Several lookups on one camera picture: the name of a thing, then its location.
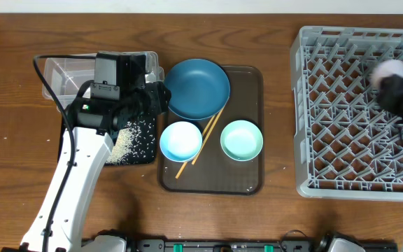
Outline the small pink bowl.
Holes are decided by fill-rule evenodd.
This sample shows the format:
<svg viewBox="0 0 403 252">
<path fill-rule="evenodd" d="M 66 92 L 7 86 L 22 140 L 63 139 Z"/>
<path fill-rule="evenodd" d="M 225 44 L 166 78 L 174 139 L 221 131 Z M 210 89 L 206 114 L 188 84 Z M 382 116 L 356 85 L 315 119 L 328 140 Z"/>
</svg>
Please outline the small pink bowl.
<svg viewBox="0 0 403 252">
<path fill-rule="evenodd" d="M 397 75 L 403 78 L 403 61 L 398 59 L 389 59 L 377 64 L 371 74 L 370 83 L 373 88 L 380 89 L 381 81 L 384 78 Z"/>
</svg>

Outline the light blue bowl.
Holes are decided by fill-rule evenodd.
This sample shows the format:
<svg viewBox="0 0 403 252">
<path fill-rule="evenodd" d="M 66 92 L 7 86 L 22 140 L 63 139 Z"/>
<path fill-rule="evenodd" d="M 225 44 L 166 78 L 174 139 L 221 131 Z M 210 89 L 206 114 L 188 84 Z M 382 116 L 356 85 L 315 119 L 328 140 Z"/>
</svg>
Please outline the light blue bowl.
<svg viewBox="0 0 403 252">
<path fill-rule="evenodd" d="M 165 158 L 174 162 L 192 160 L 202 147 L 202 133 L 191 122 L 174 122 L 160 137 L 160 150 Z"/>
</svg>

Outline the dark blue plate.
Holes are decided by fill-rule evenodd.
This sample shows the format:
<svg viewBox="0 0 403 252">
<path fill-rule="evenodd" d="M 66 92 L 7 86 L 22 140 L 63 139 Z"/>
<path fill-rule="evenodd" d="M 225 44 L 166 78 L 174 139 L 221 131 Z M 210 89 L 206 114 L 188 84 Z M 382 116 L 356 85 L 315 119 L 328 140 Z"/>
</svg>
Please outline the dark blue plate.
<svg viewBox="0 0 403 252">
<path fill-rule="evenodd" d="M 230 81 L 221 66 L 207 59 L 176 64 L 164 79 L 171 92 L 169 110 L 186 120 L 204 120 L 228 102 Z"/>
</svg>

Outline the mint green bowl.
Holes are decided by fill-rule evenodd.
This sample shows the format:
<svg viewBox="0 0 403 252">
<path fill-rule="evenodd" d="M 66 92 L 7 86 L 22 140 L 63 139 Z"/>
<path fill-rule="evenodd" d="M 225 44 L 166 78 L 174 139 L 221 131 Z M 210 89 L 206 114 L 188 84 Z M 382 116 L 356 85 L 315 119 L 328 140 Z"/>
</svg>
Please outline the mint green bowl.
<svg viewBox="0 0 403 252">
<path fill-rule="evenodd" d="M 247 120 L 235 120 L 223 129 L 220 145 L 229 158 L 245 162 L 260 154 L 264 139 L 259 127 L 254 123 Z"/>
</svg>

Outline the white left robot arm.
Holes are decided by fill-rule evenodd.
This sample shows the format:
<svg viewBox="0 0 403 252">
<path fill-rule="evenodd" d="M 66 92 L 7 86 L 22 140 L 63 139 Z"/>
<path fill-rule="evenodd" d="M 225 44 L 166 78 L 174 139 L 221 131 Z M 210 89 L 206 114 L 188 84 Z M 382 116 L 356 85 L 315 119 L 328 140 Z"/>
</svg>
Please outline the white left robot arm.
<svg viewBox="0 0 403 252">
<path fill-rule="evenodd" d="M 150 52 L 76 55 L 94 60 L 94 78 L 84 82 L 74 100 L 62 106 L 38 67 L 44 88 L 62 115 L 65 131 L 57 168 L 41 209 L 18 247 L 19 251 L 127 251 L 129 240 L 115 230 L 83 242 L 83 226 L 103 166 L 118 132 L 138 117 L 168 110 L 170 91 L 160 80 L 148 80 L 156 59 Z"/>
</svg>

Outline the clear plastic waste bin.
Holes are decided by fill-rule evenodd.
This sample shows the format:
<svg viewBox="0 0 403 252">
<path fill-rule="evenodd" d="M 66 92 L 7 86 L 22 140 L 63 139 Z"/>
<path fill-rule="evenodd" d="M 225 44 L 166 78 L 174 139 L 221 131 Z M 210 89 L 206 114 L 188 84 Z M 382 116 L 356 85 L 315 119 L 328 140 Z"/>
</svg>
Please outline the clear plastic waste bin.
<svg viewBox="0 0 403 252">
<path fill-rule="evenodd" d="M 159 65 L 156 52 L 122 52 L 124 55 L 146 56 L 146 83 L 164 80 L 164 69 Z M 75 99 L 81 85 L 94 79 L 96 53 L 81 54 L 93 59 L 51 57 L 45 61 L 43 76 L 65 109 Z"/>
</svg>

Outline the grey dishwasher rack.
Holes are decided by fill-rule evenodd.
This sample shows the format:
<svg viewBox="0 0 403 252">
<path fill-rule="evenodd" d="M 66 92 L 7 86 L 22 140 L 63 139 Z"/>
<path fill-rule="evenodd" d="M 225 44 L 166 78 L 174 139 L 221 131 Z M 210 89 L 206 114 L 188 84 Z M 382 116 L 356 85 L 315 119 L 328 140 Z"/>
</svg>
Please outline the grey dishwasher rack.
<svg viewBox="0 0 403 252">
<path fill-rule="evenodd" d="M 403 202 L 403 124 L 370 85 L 391 59 L 403 61 L 403 29 L 300 29 L 290 67 L 301 196 Z"/>
</svg>

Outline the brown serving tray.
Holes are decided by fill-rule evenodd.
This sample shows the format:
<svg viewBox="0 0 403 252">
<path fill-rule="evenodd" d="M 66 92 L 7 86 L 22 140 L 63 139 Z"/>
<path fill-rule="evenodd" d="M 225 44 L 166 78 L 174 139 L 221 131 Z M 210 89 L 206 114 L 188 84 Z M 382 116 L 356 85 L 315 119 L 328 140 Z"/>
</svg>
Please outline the brown serving tray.
<svg viewBox="0 0 403 252">
<path fill-rule="evenodd" d="M 159 157 L 157 179 L 170 192 L 252 195 L 262 187 L 264 152 L 252 160 L 239 162 L 229 158 L 220 145 L 221 132 L 235 120 L 250 121 L 264 131 L 262 74 L 252 66 L 222 68 L 230 81 L 229 101 L 195 165 L 187 164 L 176 178 L 183 164 L 163 155 Z"/>
</svg>

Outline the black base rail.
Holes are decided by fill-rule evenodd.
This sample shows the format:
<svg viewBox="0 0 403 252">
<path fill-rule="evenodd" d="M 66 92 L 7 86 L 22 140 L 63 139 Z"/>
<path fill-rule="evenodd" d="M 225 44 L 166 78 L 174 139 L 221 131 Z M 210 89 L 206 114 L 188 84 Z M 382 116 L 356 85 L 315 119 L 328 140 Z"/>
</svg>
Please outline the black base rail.
<svg viewBox="0 0 403 252">
<path fill-rule="evenodd" d="M 283 236 L 280 241 L 195 241 L 142 239 L 134 240 L 109 230 L 100 232 L 93 239 L 82 240 L 84 251 L 126 252 L 312 252 L 312 251 L 368 251 L 396 252 L 398 247 L 391 241 L 357 241 L 339 233 L 325 235 L 319 244 L 306 236 Z"/>
</svg>

